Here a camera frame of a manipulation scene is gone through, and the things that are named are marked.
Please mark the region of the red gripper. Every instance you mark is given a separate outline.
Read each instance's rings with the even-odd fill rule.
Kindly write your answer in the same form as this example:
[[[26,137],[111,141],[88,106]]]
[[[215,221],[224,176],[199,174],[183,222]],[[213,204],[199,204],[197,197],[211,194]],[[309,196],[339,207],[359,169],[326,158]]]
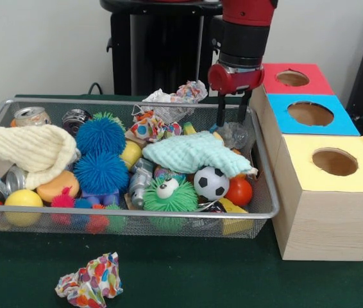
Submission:
[[[256,69],[243,69],[237,67],[228,67],[216,63],[208,71],[208,82],[212,90],[218,91],[217,95],[217,121],[218,127],[224,126],[225,119],[225,94],[235,94],[236,92],[245,91],[241,97],[237,113],[237,122],[243,123],[246,118],[246,111],[251,91],[260,86],[264,79],[264,68],[261,65]]]

